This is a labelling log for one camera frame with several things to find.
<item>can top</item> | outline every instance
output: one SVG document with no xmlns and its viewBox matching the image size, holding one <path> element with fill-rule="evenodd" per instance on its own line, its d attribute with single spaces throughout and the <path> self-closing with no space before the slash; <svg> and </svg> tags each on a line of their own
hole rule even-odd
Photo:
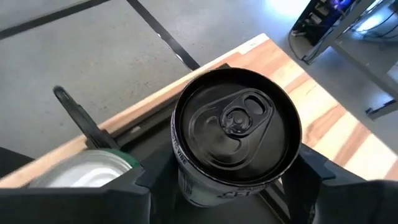
<svg viewBox="0 0 398 224">
<path fill-rule="evenodd" d="M 88 150 L 62 161 L 29 187 L 101 187 L 134 165 L 112 151 Z"/>
<path fill-rule="evenodd" d="M 217 75 L 226 72 L 240 74 Z M 291 118 L 283 112 L 280 88 L 275 91 L 270 88 L 275 83 L 249 70 L 210 73 L 213 77 L 197 78 L 183 92 L 189 95 L 180 116 L 188 157 L 216 179 L 263 179 L 281 163 L 290 143 L 286 120 Z"/>
</svg>

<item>can label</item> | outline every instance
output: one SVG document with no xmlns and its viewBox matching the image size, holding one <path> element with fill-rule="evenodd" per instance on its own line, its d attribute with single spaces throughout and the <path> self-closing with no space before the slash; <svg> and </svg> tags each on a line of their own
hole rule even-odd
<svg viewBox="0 0 398 224">
<path fill-rule="evenodd" d="M 174 126 L 174 112 L 171 119 L 171 136 L 174 154 L 180 164 L 178 169 L 178 185 L 184 197 L 197 207 L 213 207 L 232 201 L 237 197 L 245 197 L 258 193 L 266 185 L 254 187 L 233 187 L 216 182 L 193 167 L 183 153 Z"/>
</svg>

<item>can rim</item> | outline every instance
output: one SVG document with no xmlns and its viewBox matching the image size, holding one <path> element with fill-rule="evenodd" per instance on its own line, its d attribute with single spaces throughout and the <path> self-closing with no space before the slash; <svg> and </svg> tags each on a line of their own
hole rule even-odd
<svg viewBox="0 0 398 224">
<path fill-rule="evenodd" d="M 111 159 L 108 163 L 109 166 L 117 164 L 118 166 L 115 168 L 120 169 L 122 172 L 127 172 L 128 170 L 132 169 L 135 163 L 132 163 L 135 158 L 131 157 L 131 160 L 126 161 L 124 158 L 118 156 L 114 152 L 118 151 L 117 149 L 89 149 L 79 153 L 80 157 L 70 157 L 68 159 L 64 159 L 59 164 L 57 164 L 53 169 L 49 170 L 45 174 L 41 175 L 40 177 L 34 179 L 30 184 L 29 187 L 49 187 L 49 184 L 54 181 L 54 178 L 57 176 L 62 175 L 69 167 L 76 166 L 81 164 L 81 161 L 87 157 L 92 156 L 100 156 L 100 157 L 107 157 Z"/>
<path fill-rule="evenodd" d="M 192 158 L 187 154 L 187 152 L 185 152 L 187 150 L 187 143 L 184 142 L 184 137 L 182 136 L 182 133 L 179 131 L 179 129 L 181 128 L 180 127 L 181 124 L 180 124 L 179 120 L 182 117 L 182 111 L 183 111 L 185 105 L 187 104 L 187 101 L 181 102 L 180 101 L 181 97 L 184 95 L 184 93 L 186 94 L 186 92 L 190 88 L 190 85 L 193 82 L 197 81 L 198 79 L 203 78 L 203 77 L 207 77 L 207 76 L 217 75 L 217 74 L 214 74 L 214 73 L 215 72 L 219 72 L 220 70 L 231 70 L 231 69 L 240 70 L 241 72 L 250 72 L 253 75 L 261 76 L 262 78 L 267 80 L 267 82 L 271 82 L 277 88 L 277 90 L 280 92 L 280 94 L 289 102 L 289 105 L 291 106 L 290 110 L 293 112 L 293 114 L 296 115 L 296 120 L 298 121 L 296 126 L 297 126 L 297 131 L 298 131 L 298 134 L 299 134 L 299 137 L 298 137 L 299 141 L 297 143 L 296 152 L 293 155 L 293 157 L 291 158 L 291 162 L 289 162 L 278 174 L 275 174 L 274 177 L 271 177 L 271 178 L 266 179 L 266 180 L 264 180 L 264 179 L 266 177 L 268 177 L 270 174 L 272 174 L 272 171 L 275 171 L 281 165 L 282 161 L 284 161 L 284 159 L 286 158 L 287 153 L 285 153 L 283 155 L 283 157 L 281 158 L 280 162 L 272 170 L 270 170 L 270 172 L 267 175 L 265 175 L 264 177 L 261 177 L 261 178 L 256 179 L 256 180 L 245 181 L 245 182 L 233 182 L 233 181 L 226 181 L 226 180 L 222 180 L 222 179 L 217 179 L 216 177 L 213 177 L 212 175 L 206 173 L 201 167 L 199 167 L 196 164 L 196 162 L 194 162 L 192 160 Z M 236 67 L 219 68 L 219 69 L 216 69 L 216 70 L 210 70 L 210 71 L 208 71 L 208 72 L 206 72 L 204 74 L 201 74 L 201 75 L 195 77 L 194 79 L 190 80 L 189 83 L 187 85 L 185 85 L 184 89 L 182 90 L 182 92 L 180 94 L 180 97 L 179 97 L 179 99 L 177 101 L 177 104 L 175 106 L 175 109 L 174 109 L 174 113 L 173 113 L 173 116 L 172 116 L 172 122 L 174 124 L 174 131 L 175 131 L 175 135 L 176 135 L 176 141 L 177 141 L 179 147 L 181 148 L 181 153 L 185 156 L 185 158 L 187 159 L 189 164 L 191 166 L 193 166 L 201 174 L 206 176 L 207 178 L 210 178 L 211 180 L 214 180 L 215 182 L 218 182 L 218 183 L 221 183 L 221 184 L 225 184 L 225 185 L 229 185 L 229 186 L 233 186 L 233 187 L 247 187 L 247 186 L 257 187 L 257 186 L 261 186 L 261 185 L 266 185 L 268 183 L 271 183 L 271 182 L 279 179 L 286 172 L 286 170 L 290 168 L 290 166 L 293 164 L 294 160 L 296 160 L 296 158 L 297 158 L 297 156 L 299 154 L 299 148 L 300 148 L 301 139 L 302 139 L 302 126 L 301 126 L 301 122 L 300 122 L 299 113 L 298 113 L 295 105 L 293 104 L 293 101 L 288 96 L 288 94 L 286 94 L 286 92 L 278 84 L 276 84 L 275 82 L 273 82 L 269 78 L 267 78 L 267 77 L 265 77 L 265 76 L 263 76 L 263 75 L 261 75 L 261 74 L 259 74 L 257 72 L 254 72 L 252 70 L 248 70 L 248 69 L 245 69 L 245 68 L 236 68 Z M 291 149 L 290 143 L 287 146 L 287 150 L 289 150 L 289 149 Z"/>
</svg>

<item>black tape line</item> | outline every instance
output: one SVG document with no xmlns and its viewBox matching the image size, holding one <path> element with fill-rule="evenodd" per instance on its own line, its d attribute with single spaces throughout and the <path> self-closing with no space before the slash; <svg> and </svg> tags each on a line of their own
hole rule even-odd
<svg viewBox="0 0 398 224">
<path fill-rule="evenodd" d="M 23 22 L 21 24 L 6 28 L 4 30 L 0 30 L 0 40 L 33 29 L 35 27 L 47 24 L 49 22 L 56 21 L 57 19 L 61 19 L 70 16 L 72 14 L 81 12 L 85 9 L 89 9 L 91 7 L 97 6 L 107 1 L 109 0 L 90 0 L 87 2 L 76 4 L 74 6 L 67 7 L 65 9 L 61 9 L 57 12 L 53 12 L 36 19 L 32 19 L 31 21 Z"/>
<path fill-rule="evenodd" d="M 196 70 L 200 66 L 190 54 L 171 36 L 171 34 L 160 24 L 158 20 L 138 1 L 127 0 L 127 2 L 138 12 L 148 25 L 160 35 L 167 45 L 180 57 L 182 62 L 190 69 Z"/>
</svg>

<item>silver can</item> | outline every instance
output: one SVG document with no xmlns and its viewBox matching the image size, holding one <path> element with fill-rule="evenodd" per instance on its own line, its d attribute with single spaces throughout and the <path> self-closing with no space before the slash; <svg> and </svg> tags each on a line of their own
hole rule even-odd
<svg viewBox="0 0 398 224">
<path fill-rule="evenodd" d="M 116 149 L 87 150 L 60 162 L 29 187 L 102 187 L 137 166 L 137 160 Z"/>
</svg>

